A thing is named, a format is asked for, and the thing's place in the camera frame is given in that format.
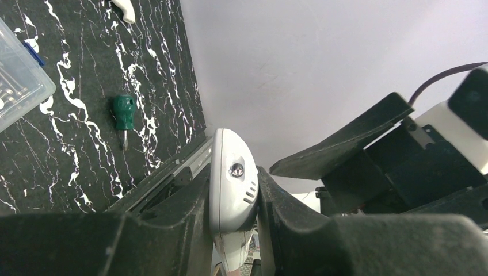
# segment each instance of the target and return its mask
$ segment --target black cable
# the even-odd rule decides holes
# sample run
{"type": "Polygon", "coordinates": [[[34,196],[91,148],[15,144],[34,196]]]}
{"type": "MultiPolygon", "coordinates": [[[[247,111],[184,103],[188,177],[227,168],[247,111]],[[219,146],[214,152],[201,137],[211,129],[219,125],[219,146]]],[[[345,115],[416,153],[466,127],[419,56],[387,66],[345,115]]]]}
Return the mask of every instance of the black cable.
{"type": "Polygon", "coordinates": [[[451,68],[451,69],[447,69],[444,72],[441,72],[441,73],[439,73],[439,74],[431,77],[426,82],[424,82],[419,88],[417,88],[415,90],[415,92],[413,93],[413,95],[410,97],[409,104],[412,106],[415,103],[415,101],[417,100],[418,96],[420,96],[420,94],[422,94],[422,92],[427,87],[429,87],[432,83],[435,83],[437,81],[440,81],[441,79],[445,78],[446,76],[451,76],[451,75],[454,75],[454,74],[457,74],[457,73],[471,71],[474,68],[479,67],[481,65],[484,65],[486,63],[488,63],[488,62],[476,62],[476,63],[470,63],[470,64],[465,64],[465,65],[457,66],[457,67],[454,67],[454,68],[451,68]]]}

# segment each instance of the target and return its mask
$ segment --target blue clip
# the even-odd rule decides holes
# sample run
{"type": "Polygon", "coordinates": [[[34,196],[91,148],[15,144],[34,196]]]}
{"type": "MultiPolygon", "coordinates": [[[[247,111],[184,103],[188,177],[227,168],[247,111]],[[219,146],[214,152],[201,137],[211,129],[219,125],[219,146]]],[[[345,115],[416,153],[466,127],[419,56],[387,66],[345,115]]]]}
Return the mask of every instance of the blue clip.
{"type": "Polygon", "coordinates": [[[34,48],[32,48],[32,46],[27,43],[27,42],[23,42],[22,43],[24,45],[24,47],[27,49],[27,51],[29,51],[30,55],[35,59],[37,60],[37,62],[39,63],[39,65],[41,66],[44,66],[45,63],[44,61],[42,60],[42,58],[36,53],[36,51],[34,50],[34,48]]]}

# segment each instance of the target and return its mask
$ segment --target table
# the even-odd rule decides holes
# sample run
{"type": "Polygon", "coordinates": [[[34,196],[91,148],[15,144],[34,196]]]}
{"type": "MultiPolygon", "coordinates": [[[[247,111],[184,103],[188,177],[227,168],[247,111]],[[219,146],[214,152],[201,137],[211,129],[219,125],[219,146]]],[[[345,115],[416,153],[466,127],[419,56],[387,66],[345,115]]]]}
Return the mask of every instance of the table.
{"type": "Polygon", "coordinates": [[[102,212],[204,136],[180,3],[132,3],[129,25],[108,0],[0,0],[56,84],[0,133],[0,213],[102,212]],[[127,152],[110,108],[119,94],[138,107],[127,152]]]}

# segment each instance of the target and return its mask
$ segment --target clear plastic box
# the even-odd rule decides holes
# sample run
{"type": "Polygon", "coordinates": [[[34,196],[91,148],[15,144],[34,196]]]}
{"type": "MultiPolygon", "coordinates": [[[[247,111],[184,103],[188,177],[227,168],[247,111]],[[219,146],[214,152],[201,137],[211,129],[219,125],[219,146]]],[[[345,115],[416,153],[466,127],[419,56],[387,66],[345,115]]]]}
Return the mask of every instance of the clear plastic box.
{"type": "Polygon", "coordinates": [[[55,90],[39,62],[0,18],[0,132],[55,90]]]}

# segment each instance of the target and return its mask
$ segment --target green screwdriver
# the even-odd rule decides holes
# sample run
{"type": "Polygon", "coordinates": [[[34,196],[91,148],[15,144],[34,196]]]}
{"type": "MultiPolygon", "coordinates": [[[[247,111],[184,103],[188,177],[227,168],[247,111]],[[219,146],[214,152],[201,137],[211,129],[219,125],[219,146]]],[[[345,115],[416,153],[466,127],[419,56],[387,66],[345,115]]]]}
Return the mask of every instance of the green screwdriver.
{"type": "Polygon", "coordinates": [[[129,95],[116,96],[113,100],[113,113],[117,124],[116,129],[124,131],[124,145],[123,150],[127,150],[127,130],[134,129],[134,111],[136,105],[134,98],[129,95]]]}

